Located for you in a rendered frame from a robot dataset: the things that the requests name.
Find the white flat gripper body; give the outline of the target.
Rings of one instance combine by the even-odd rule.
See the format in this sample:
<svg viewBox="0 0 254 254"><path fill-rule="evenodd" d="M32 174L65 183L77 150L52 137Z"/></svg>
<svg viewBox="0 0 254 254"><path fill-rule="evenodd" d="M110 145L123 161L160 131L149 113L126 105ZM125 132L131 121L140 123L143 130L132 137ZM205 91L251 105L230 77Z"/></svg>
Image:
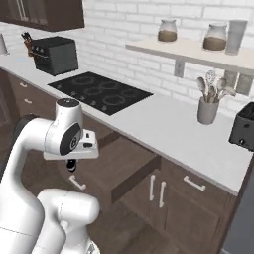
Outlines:
<svg viewBox="0 0 254 254"><path fill-rule="evenodd" d="M80 160L96 159L98 157L97 144L79 143L77 147L65 156L50 153L43 154L45 160Z"/></svg>

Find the open brown wooden drawer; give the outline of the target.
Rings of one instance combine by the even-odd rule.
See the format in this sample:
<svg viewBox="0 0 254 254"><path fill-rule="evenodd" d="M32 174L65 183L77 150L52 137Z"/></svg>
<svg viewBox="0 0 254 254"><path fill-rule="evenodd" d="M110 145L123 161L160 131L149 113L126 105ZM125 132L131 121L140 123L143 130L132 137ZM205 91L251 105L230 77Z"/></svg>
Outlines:
<svg viewBox="0 0 254 254"><path fill-rule="evenodd" d="M97 159L79 160L71 173L66 161L58 161L62 177L80 191L70 179L86 185L84 192L96 197L103 209L120 199L160 165L155 153L124 137L99 150Z"/></svg>

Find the black hob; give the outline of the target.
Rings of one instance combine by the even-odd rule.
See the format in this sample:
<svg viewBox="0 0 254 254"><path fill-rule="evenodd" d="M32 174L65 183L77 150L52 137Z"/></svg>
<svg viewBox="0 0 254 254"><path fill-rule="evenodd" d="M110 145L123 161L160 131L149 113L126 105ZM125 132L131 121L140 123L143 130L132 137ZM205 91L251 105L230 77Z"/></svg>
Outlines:
<svg viewBox="0 0 254 254"><path fill-rule="evenodd" d="M152 93L88 71L49 86L111 116Z"/></svg>

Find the brown cupboard door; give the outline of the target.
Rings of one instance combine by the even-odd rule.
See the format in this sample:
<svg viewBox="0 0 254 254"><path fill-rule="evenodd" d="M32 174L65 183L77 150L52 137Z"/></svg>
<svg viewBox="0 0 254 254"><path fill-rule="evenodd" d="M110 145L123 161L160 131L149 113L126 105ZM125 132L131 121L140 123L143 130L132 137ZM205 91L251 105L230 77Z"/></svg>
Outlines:
<svg viewBox="0 0 254 254"><path fill-rule="evenodd" d="M218 225L217 215L170 188L164 230L189 254L208 254Z"/></svg>
<svg viewBox="0 0 254 254"><path fill-rule="evenodd" d="M156 176L154 182L153 201L149 201L151 175ZM159 208L159 196L162 181L166 182L162 176L162 172L159 169L156 169L123 196L123 203L145 222L157 230L162 229L162 224L165 220L166 215L166 197L168 184L166 185L164 192L164 206Z"/></svg>

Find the grey utensil pot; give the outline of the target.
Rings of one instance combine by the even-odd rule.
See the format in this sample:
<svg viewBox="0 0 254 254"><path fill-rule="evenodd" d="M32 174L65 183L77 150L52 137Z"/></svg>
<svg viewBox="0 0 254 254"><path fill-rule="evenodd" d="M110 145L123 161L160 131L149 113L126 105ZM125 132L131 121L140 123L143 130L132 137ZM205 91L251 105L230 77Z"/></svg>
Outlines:
<svg viewBox="0 0 254 254"><path fill-rule="evenodd" d="M207 103L201 97L197 109L197 121L203 125L210 125L214 122L219 103Z"/></svg>

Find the pale wooden spoon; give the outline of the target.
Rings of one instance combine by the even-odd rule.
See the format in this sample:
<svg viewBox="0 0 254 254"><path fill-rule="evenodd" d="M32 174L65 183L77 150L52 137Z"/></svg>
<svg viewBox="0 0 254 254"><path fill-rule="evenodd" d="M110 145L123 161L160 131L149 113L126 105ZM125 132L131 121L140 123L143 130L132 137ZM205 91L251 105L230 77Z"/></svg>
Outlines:
<svg viewBox="0 0 254 254"><path fill-rule="evenodd" d="M219 97L220 92L226 86L226 79L224 77L220 78L216 84L216 97Z"/></svg>
<svg viewBox="0 0 254 254"><path fill-rule="evenodd" d="M206 94L205 94L205 82L204 82L204 79L203 79L203 77L198 77L196 79L196 81L197 81L197 85L198 85L199 90L202 92L203 100L205 101L206 100Z"/></svg>

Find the pale slotted spoon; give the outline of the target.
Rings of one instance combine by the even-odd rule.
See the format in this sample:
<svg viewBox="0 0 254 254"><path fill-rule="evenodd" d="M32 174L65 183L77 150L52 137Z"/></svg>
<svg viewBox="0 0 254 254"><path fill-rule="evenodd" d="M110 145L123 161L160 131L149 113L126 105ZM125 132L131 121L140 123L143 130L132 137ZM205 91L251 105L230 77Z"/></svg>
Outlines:
<svg viewBox="0 0 254 254"><path fill-rule="evenodd" d="M209 70L205 74L205 81L207 84L207 94L214 95L215 94L215 88L213 86L213 83L215 81L215 71L214 70Z"/></svg>

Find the small glass jar brown filling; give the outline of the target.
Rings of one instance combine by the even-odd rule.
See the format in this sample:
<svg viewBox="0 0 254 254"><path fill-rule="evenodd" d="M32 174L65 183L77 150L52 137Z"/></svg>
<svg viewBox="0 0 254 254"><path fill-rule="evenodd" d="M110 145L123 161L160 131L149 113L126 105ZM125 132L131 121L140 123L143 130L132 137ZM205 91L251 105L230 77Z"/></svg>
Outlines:
<svg viewBox="0 0 254 254"><path fill-rule="evenodd" d="M165 20L161 21L161 25L158 32L158 40L160 42L174 42L178 37L176 20Z"/></svg>

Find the pale wooden spatula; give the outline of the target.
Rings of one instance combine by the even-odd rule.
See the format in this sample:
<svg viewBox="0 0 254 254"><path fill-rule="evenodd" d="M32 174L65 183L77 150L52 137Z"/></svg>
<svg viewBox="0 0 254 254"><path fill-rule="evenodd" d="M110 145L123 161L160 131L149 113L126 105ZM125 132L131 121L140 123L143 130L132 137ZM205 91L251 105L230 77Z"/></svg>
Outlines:
<svg viewBox="0 0 254 254"><path fill-rule="evenodd" d="M230 86L225 86L222 93L220 94L219 98L222 99L226 95L235 96L236 91Z"/></svg>

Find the black toaster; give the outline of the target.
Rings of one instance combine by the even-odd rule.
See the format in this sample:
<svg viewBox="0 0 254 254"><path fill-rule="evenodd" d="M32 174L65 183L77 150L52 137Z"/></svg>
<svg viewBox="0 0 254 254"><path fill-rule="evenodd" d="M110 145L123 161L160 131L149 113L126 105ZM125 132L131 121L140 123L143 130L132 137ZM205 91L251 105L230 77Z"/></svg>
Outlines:
<svg viewBox="0 0 254 254"><path fill-rule="evenodd" d="M236 114L229 142L254 152L254 102L247 103Z"/></svg>

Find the grey appliance side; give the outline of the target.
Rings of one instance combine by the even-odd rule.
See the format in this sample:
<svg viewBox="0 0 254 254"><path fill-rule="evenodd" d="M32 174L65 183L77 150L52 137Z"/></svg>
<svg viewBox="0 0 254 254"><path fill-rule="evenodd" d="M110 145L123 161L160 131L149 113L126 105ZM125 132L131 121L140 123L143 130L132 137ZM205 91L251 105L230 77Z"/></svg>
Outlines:
<svg viewBox="0 0 254 254"><path fill-rule="evenodd" d="M220 254L254 254L254 169Z"/></svg>

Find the large glass jar brown filling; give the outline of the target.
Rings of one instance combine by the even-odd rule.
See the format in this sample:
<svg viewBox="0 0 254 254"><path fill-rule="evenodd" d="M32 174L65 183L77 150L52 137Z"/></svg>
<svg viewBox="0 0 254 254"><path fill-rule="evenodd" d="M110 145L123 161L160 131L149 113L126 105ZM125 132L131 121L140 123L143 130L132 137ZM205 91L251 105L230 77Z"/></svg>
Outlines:
<svg viewBox="0 0 254 254"><path fill-rule="evenodd" d="M226 46L225 23L211 23L204 36L202 47L209 51L223 51Z"/></svg>

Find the grey tall canister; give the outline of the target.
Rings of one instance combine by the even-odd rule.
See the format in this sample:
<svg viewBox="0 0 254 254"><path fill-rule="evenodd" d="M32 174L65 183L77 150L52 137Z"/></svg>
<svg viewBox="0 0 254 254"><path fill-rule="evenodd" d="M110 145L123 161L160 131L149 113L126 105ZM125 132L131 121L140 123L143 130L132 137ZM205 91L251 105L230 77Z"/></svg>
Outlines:
<svg viewBox="0 0 254 254"><path fill-rule="evenodd" d="M237 55L247 27L246 20L230 20L225 53Z"/></svg>

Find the pale wooden wall shelf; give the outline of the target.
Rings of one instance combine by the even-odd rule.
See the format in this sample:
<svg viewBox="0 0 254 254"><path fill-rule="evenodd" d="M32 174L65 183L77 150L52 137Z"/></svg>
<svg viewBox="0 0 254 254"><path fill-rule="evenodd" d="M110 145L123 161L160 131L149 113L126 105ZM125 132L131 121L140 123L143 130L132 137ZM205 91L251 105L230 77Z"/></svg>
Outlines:
<svg viewBox="0 0 254 254"><path fill-rule="evenodd" d="M224 52L206 51L201 43L179 38L173 43L163 43L156 38L129 42L126 48L182 62L211 66L215 68L254 75L254 50L241 48L237 56Z"/></svg>

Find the grey double wall outlet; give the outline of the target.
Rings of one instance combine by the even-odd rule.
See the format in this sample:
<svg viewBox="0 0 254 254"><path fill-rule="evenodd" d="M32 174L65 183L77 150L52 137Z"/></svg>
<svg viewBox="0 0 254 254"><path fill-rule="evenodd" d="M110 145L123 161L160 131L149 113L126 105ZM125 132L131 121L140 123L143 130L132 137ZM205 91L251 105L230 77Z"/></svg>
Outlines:
<svg viewBox="0 0 254 254"><path fill-rule="evenodd" d="M254 80L253 76L226 70L224 78L226 79L226 84L234 88L238 94L249 95Z"/></svg>

